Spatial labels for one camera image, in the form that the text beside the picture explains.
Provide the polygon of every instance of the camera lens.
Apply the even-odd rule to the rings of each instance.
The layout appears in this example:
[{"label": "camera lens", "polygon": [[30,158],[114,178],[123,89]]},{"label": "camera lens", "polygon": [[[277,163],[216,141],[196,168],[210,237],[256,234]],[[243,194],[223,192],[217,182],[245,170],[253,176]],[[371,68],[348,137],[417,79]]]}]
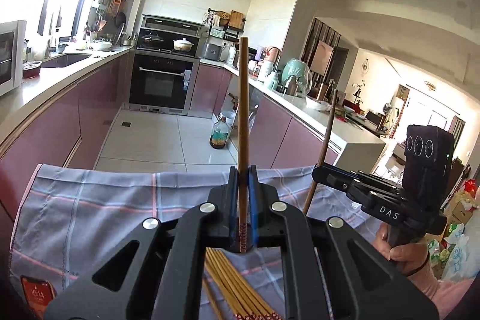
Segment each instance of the camera lens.
[{"label": "camera lens", "polygon": [[409,136],[409,138],[407,139],[406,141],[406,149],[411,151],[412,150],[412,147],[413,147],[413,139],[412,139],[412,136]]},{"label": "camera lens", "polygon": [[413,147],[413,152],[415,155],[420,156],[423,150],[423,139],[420,136],[415,138],[415,145]]},{"label": "camera lens", "polygon": [[431,140],[428,140],[425,143],[425,156],[427,158],[431,157],[434,154],[434,143]]}]

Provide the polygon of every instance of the phone screen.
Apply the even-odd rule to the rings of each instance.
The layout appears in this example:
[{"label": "phone screen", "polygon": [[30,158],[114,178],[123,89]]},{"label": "phone screen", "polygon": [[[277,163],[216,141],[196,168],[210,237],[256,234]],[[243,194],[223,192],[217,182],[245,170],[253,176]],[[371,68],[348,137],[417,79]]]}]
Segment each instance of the phone screen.
[{"label": "phone screen", "polygon": [[28,306],[39,319],[43,320],[43,313],[47,305],[56,296],[53,286],[45,280],[25,276],[20,279]]}]

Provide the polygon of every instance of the oven handle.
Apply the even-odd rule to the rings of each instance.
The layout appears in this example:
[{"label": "oven handle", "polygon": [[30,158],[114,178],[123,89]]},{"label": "oven handle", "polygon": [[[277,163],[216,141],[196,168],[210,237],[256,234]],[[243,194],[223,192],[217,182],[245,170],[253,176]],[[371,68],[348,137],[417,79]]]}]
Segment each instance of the oven handle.
[{"label": "oven handle", "polygon": [[146,68],[143,68],[143,67],[139,67],[139,68],[140,68],[140,71],[156,72],[157,74],[167,74],[167,75],[175,75],[175,76],[181,76],[181,77],[185,76],[185,74],[183,74],[183,73],[176,74],[175,72],[157,71],[155,69],[146,69]]}]

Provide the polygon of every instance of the cooking oil bottle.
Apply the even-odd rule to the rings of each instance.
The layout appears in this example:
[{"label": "cooking oil bottle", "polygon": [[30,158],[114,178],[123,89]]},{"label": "cooking oil bottle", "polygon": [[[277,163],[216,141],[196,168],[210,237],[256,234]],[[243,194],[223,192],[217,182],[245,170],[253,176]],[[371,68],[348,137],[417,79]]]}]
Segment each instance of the cooking oil bottle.
[{"label": "cooking oil bottle", "polygon": [[227,137],[229,136],[229,126],[226,124],[224,116],[220,117],[220,121],[213,125],[212,136],[210,136],[210,145],[216,150],[225,147]]}]

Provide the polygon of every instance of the screw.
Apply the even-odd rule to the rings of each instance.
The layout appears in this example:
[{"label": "screw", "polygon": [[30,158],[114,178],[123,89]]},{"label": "screw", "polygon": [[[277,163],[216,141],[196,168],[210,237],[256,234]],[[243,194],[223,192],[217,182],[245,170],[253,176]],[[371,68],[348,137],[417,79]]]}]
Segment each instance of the screw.
[{"label": "screw", "polygon": [[285,204],[284,202],[277,201],[272,204],[272,209],[275,211],[284,211],[285,209],[287,209],[286,206],[287,204]]},{"label": "screw", "polygon": [[154,229],[158,227],[158,220],[150,217],[143,221],[143,228],[145,229]]},{"label": "screw", "polygon": [[206,202],[202,205],[200,205],[200,211],[203,213],[211,213],[215,210],[215,205],[209,202]]},{"label": "screw", "polygon": [[328,225],[332,228],[341,228],[343,227],[343,220],[340,217],[332,217],[328,220]]}]

